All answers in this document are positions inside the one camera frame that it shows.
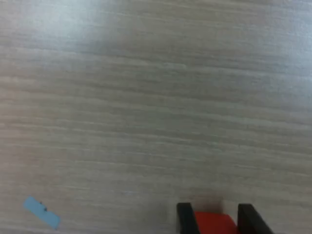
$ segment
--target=blue sticker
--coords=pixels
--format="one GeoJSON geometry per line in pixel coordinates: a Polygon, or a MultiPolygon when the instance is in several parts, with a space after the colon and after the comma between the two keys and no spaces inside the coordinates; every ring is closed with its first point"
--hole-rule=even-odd
{"type": "Polygon", "coordinates": [[[47,211],[47,208],[40,202],[36,201],[32,196],[28,197],[24,202],[24,208],[32,212],[35,216],[56,229],[59,226],[60,218],[54,213],[47,211]]]}

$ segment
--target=wood grain surface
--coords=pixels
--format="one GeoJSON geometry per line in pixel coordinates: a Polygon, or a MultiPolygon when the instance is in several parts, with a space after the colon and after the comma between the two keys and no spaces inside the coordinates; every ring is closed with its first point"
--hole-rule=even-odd
{"type": "Polygon", "coordinates": [[[312,233],[311,31],[309,0],[0,0],[0,233],[174,234],[183,201],[312,233]]]}

